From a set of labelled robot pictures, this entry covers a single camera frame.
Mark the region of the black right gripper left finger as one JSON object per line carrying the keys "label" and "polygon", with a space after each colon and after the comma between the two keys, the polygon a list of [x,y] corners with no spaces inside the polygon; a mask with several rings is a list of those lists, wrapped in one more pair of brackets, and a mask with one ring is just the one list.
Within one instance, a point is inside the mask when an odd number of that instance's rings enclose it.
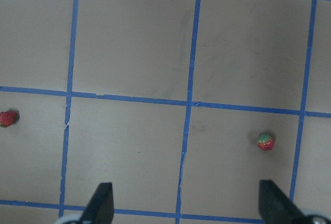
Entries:
{"label": "black right gripper left finger", "polygon": [[112,223],[114,200],[112,183],[100,183],[80,217],[80,223]]}

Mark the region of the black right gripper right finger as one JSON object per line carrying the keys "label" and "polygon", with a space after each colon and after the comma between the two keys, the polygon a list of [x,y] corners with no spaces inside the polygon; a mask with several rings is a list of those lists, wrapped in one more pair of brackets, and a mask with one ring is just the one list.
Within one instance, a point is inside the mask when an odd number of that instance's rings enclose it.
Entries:
{"label": "black right gripper right finger", "polygon": [[300,223],[305,215],[272,180],[259,181],[259,214],[266,224]]}

